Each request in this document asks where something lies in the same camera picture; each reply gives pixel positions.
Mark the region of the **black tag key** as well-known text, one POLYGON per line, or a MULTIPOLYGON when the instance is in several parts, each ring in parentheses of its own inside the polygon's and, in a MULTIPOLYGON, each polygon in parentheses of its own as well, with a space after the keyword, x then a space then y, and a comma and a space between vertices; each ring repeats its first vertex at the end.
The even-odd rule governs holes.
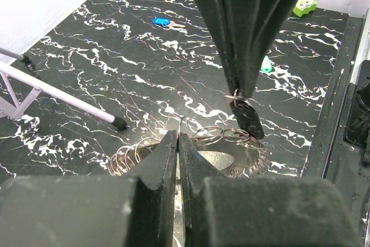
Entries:
POLYGON ((224 97, 229 102, 240 129, 248 132, 255 139, 263 139, 264 130, 260 118, 248 99, 239 96, 238 89, 234 90, 233 95, 225 95, 224 97))

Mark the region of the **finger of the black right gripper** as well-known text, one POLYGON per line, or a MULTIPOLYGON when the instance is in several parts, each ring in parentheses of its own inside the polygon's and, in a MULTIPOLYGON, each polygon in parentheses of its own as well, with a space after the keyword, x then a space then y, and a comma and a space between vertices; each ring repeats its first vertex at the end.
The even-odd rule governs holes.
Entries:
POLYGON ((231 89, 253 94, 260 66, 297 0, 223 0, 231 89))
POLYGON ((217 47, 231 93, 246 95, 246 0, 194 0, 217 47))

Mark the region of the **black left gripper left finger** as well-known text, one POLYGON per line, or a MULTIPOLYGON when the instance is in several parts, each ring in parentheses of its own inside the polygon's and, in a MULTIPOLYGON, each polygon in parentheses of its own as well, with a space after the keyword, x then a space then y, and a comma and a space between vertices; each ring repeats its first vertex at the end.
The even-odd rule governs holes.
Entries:
POLYGON ((171 246, 176 132, 123 176, 42 176, 1 186, 2 246, 171 246))

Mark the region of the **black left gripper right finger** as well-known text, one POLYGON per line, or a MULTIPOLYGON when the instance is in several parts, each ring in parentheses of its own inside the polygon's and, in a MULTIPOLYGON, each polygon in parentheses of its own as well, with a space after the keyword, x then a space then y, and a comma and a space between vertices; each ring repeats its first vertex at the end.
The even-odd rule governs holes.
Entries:
POLYGON ((360 246, 335 186, 320 178, 228 178, 178 140, 185 246, 360 246))

